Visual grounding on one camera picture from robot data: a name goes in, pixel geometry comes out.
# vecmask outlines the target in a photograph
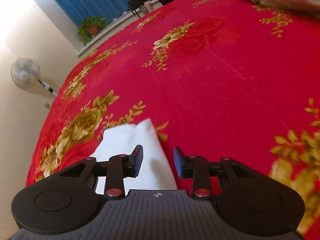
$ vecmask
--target electric fan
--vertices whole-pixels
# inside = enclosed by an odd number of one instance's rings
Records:
[[[19,57],[11,67],[11,77],[13,82],[20,88],[30,88],[39,82],[54,96],[58,95],[57,90],[52,88],[48,83],[40,80],[39,64],[31,58]]]

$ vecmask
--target red floral bedsheet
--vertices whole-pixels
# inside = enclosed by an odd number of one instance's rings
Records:
[[[105,129],[151,118],[172,150],[230,156],[294,188],[320,228],[320,24],[247,0],[177,0],[130,24],[69,74],[27,185],[92,154]],[[177,179],[190,189],[189,180]]]

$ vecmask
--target ribbed gray panel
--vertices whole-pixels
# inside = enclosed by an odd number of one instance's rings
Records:
[[[184,190],[132,190],[123,200],[108,201],[89,224],[73,232],[37,235],[25,229],[12,240],[301,240],[291,232],[251,236],[227,225],[206,201]]]

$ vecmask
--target white cloth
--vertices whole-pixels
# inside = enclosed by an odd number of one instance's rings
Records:
[[[138,144],[143,147],[140,173],[136,178],[124,179],[125,193],[128,194],[130,189],[177,189],[169,162],[150,119],[137,125],[124,124],[106,129],[103,140],[91,156],[96,157],[97,162],[108,161],[114,155],[131,154]],[[104,193],[105,181],[106,177],[99,177],[96,193]]]

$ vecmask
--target wall outlet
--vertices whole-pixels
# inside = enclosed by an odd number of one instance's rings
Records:
[[[46,102],[44,106],[45,106],[45,108],[47,108],[47,109],[49,109],[49,110],[50,110],[50,108],[51,108],[51,105],[50,105],[48,102]]]

